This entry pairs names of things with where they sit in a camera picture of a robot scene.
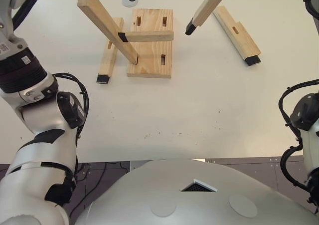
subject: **vent grille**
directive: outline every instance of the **vent grille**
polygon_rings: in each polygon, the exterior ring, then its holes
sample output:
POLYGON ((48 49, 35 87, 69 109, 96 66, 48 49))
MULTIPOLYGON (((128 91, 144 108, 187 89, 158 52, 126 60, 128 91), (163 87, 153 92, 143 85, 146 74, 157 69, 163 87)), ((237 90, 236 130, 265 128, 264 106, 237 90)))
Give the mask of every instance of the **vent grille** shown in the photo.
POLYGON ((199 184, 192 184, 187 188, 183 189, 182 192, 212 192, 211 190, 199 185, 199 184))

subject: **pine wood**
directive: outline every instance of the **pine wood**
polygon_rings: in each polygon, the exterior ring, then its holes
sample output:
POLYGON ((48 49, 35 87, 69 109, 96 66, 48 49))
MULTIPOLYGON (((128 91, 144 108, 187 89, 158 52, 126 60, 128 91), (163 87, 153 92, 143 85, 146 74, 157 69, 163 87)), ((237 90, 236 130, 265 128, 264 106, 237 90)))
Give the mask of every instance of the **pine wood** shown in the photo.
POLYGON ((124 33, 129 42, 171 41, 174 39, 172 30, 128 31, 124 33))
POLYGON ((138 53, 130 43, 124 43, 119 38, 118 32, 121 30, 99 0, 78 0, 77 5, 130 63, 137 63, 138 53))
POLYGON ((204 0, 193 17, 193 25, 201 26, 222 0, 204 0))
POLYGON ((235 22, 225 6, 222 5, 216 8, 214 10, 214 15, 243 59, 261 53, 242 23, 235 22))
MULTIPOLYGON (((122 30, 123 24, 124 24, 123 18, 113 18, 113 20, 115 21, 119 29, 122 30)), ((118 52, 118 49, 116 48, 116 46, 114 46, 109 39, 106 39, 106 44, 105 44, 104 53, 103 53, 98 75, 106 75, 108 76, 108 78, 112 76, 117 52, 118 52)), ((108 83, 108 79, 107 80, 98 79, 97 83, 108 83)))
MULTIPOLYGON (((134 9, 131 31, 173 31, 173 11, 134 9)), ((132 42, 132 45, 139 58, 137 64, 129 63, 128 77, 171 78, 172 41, 132 42)))

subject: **black wire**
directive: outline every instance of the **black wire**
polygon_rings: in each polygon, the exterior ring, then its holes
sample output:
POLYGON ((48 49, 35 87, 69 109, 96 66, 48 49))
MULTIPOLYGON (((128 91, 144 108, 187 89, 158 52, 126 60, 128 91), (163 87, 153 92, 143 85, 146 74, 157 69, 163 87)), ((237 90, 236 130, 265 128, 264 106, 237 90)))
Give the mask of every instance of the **black wire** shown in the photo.
POLYGON ((104 175, 104 173, 105 173, 105 171, 106 171, 106 164, 107 164, 107 163, 104 163, 103 172, 102 172, 102 174, 101 174, 101 176, 100 176, 100 179, 99 179, 98 182, 96 183, 95 187, 94 187, 91 191, 89 191, 89 192, 81 199, 81 201, 74 207, 74 209, 73 209, 73 210, 71 211, 71 213, 70 213, 70 217, 72 216, 73 212, 80 206, 80 204, 85 200, 85 198, 86 198, 87 196, 89 196, 89 195, 98 187, 98 185, 100 184, 100 182, 101 182, 101 180, 102 180, 102 178, 103 178, 103 175, 104 175))
POLYGON ((37 0, 25 0, 24 3, 21 5, 19 10, 14 15, 12 22, 13 22, 13 30, 17 29, 19 25, 24 21, 26 16, 31 11, 34 4, 37 0))
POLYGON ((83 111, 84 111, 86 117, 85 117, 83 125, 81 125, 81 126, 79 126, 77 128, 76 139, 75 139, 75 146, 77 147, 78 146, 78 139, 80 138, 81 132, 82 132, 83 127, 84 127, 84 124, 86 122, 87 115, 89 113, 90 101, 89 101, 88 92, 87 92, 85 86, 80 82, 80 80, 78 80, 78 78, 75 77, 72 74, 69 74, 69 73, 56 73, 56 74, 53 74, 53 75, 55 77, 57 77, 57 78, 63 78, 63 79, 72 80, 72 81, 76 82, 79 85, 79 87, 80 87, 80 90, 81 90, 80 94, 82 94, 82 96, 83 96, 83 111))
POLYGON ((122 163, 121 163, 121 162, 120 162, 120 167, 121 167, 121 169, 125 169, 125 170, 126 170, 126 173, 129 172, 129 170, 128 170, 127 168, 124 168, 124 167, 122 166, 122 163))
POLYGON ((289 95, 290 93, 292 93, 293 91, 300 89, 300 88, 304 88, 304 87, 308 87, 308 86, 312 86, 312 85, 318 85, 319 84, 319 79, 315 79, 315 80, 311 80, 311 81, 307 81, 307 82, 303 82, 300 84, 296 84, 292 87, 288 87, 287 90, 283 93, 282 97, 279 99, 278 102, 278 106, 279 106, 279 110, 286 122, 286 126, 288 126, 291 131, 294 133, 294 135, 296 136, 296 140, 298 141, 299 145, 296 147, 291 146, 288 150, 286 150, 284 152, 284 154, 281 157, 280 160, 280 168, 284 174, 284 176, 286 177, 286 179, 288 181, 290 181, 294 186, 297 186, 307 192, 310 192, 309 189, 302 183, 298 182, 297 180, 295 180, 290 173, 287 170, 287 160, 288 158, 296 151, 300 151, 304 148, 303 145, 303 140, 301 138, 301 133, 300 130, 296 127, 294 127, 291 123, 290 117, 287 115, 287 113, 285 113, 284 108, 283 108, 283 101, 284 98, 289 95))
POLYGON ((1 169, 1 170, 0 170, 0 173, 3 172, 3 171, 5 171, 5 170, 8 170, 8 168, 6 168, 6 169, 1 169))

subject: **white table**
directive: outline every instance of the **white table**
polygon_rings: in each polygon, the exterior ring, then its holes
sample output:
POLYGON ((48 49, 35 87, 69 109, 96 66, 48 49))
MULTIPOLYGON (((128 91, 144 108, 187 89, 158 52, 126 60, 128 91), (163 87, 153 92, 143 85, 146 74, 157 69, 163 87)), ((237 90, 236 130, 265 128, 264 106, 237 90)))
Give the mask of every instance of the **white table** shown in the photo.
MULTIPOLYGON (((128 78, 118 53, 108 85, 96 84, 104 35, 76 6, 77 0, 39 0, 16 31, 43 67, 70 72, 90 96, 90 112, 79 140, 81 162, 163 158, 279 156, 295 140, 278 110, 287 86, 318 77, 318 34, 302 0, 223 0, 262 54, 248 67, 214 16, 184 34, 203 0, 139 0, 136 8, 174 13, 172 79, 128 78)), ((132 9, 121 0, 101 0, 129 30, 132 9)), ((61 90, 77 92, 61 81, 61 90)), ((318 88, 303 89, 297 100, 318 88)), ((31 133, 0 100, 0 163, 9 163, 31 133)))

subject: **gray floor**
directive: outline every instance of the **gray floor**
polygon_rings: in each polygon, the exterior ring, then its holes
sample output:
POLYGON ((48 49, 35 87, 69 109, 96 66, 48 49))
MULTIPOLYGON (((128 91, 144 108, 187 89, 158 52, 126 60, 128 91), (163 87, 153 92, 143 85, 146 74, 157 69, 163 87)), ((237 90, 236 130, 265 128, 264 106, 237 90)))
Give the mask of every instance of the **gray floor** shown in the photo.
MULTIPOLYGON (((274 190, 286 195, 302 206, 315 211, 315 207, 307 203, 309 195, 299 188, 294 187, 286 180, 280 170, 280 157, 271 158, 239 158, 239 159, 206 159, 209 163, 222 164, 236 170, 239 170, 256 180, 268 185, 274 190)), ((135 169, 147 161, 138 161, 131 163, 131 169, 135 169)), ((78 187, 76 188, 71 203, 64 206, 68 214, 73 208, 87 195, 97 184, 105 163, 84 164, 84 168, 78 173, 78 187)), ((0 171, 7 168, 8 165, 0 165, 0 171)), ((76 218, 92 201, 104 193, 113 183, 123 176, 130 168, 130 162, 107 163, 105 173, 98 187, 74 210, 71 217, 71 225, 75 223, 76 218)), ((292 176, 303 182, 306 179, 305 167, 302 156, 294 156, 288 161, 287 168, 292 176)), ((5 171, 0 172, 0 179, 5 175, 5 171)))

